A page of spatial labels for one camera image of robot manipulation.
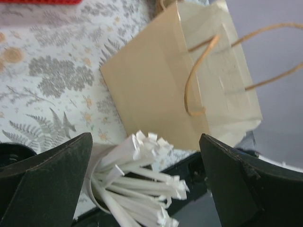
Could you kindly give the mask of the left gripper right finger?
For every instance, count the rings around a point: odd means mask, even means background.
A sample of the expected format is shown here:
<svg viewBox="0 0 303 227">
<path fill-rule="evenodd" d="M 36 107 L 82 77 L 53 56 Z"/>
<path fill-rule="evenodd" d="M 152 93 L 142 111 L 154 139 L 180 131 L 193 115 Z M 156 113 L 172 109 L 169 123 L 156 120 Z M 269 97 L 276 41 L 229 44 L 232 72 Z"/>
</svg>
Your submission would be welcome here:
<svg viewBox="0 0 303 227">
<path fill-rule="evenodd" d="M 223 227 L 301 227 L 303 174 L 202 134 L 200 152 Z"/>
</svg>

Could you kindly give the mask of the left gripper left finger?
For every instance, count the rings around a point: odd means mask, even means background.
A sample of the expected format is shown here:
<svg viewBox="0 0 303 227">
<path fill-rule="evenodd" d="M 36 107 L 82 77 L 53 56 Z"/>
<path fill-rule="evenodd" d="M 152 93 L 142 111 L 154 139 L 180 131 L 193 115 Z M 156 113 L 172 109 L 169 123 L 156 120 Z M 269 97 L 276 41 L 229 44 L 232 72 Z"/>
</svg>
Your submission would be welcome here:
<svg viewBox="0 0 303 227">
<path fill-rule="evenodd" d="M 86 132 L 0 168 L 0 225 L 70 227 L 92 145 Z"/>
</svg>

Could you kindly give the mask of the stack of black paper cups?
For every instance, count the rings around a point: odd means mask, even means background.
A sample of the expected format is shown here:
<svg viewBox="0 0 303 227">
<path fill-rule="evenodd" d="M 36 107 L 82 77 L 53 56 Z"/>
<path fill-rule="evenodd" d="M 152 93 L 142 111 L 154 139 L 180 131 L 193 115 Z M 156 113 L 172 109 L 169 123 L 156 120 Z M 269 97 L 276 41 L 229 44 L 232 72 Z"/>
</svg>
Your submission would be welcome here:
<svg viewBox="0 0 303 227">
<path fill-rule="evenodd" d="M 37 153 L 30 147 L 13 142 L 0 144 L 0 167 L 23 161 L 35 156 Z"/>
</svg>

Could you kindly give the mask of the kraft paper bag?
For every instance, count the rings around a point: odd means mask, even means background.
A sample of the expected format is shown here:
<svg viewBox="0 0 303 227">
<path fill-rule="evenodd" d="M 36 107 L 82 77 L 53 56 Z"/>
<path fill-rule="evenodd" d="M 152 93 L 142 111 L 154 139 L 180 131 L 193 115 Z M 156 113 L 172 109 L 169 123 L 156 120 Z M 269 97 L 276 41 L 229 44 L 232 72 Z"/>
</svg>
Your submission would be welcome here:
<svg viewBox="0 0 303 227">
<path fill-rule="evenodd" d="M 154 132 L 199 150 L 202 134 L 233 147 L 262 114 L 241 46 L 280 23 L 239 38 L 227 4 L 173 3 L 101 67 L 127 134 Z"/>
</svg>

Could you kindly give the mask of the red plastic shopping basket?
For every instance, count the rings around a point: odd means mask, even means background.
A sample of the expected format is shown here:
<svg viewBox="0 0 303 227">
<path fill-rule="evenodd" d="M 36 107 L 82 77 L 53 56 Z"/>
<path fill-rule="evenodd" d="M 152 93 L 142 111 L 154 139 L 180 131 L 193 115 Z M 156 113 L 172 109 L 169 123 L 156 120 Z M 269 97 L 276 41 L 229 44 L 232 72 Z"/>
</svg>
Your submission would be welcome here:
<svg viewBox="0 0 303 227">
<path fill-rule="evenodd" d="M 77 5 L 82 0 L 0 0 L 9 4 L 49 4 L 49 5 Z"/>
</svg>

